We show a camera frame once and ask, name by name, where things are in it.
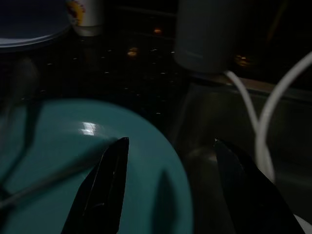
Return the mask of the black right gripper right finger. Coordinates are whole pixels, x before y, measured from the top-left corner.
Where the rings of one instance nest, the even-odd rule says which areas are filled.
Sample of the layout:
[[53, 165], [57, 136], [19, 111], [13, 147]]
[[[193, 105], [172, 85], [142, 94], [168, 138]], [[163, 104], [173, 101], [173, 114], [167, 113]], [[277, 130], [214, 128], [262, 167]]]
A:
[[238, 234], [300, 234], [302, 228], [276, 186], [231, 143], [214, 142], [225, 201]]

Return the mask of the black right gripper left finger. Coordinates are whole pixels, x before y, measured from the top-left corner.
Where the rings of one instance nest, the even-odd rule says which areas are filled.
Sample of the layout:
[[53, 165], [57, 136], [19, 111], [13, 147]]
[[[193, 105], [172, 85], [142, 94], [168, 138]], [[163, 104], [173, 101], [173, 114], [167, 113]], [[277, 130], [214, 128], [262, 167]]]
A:
[[116, 234], [123, 206], [129, 139], [111, 144], [80, 185], [63, 234]]

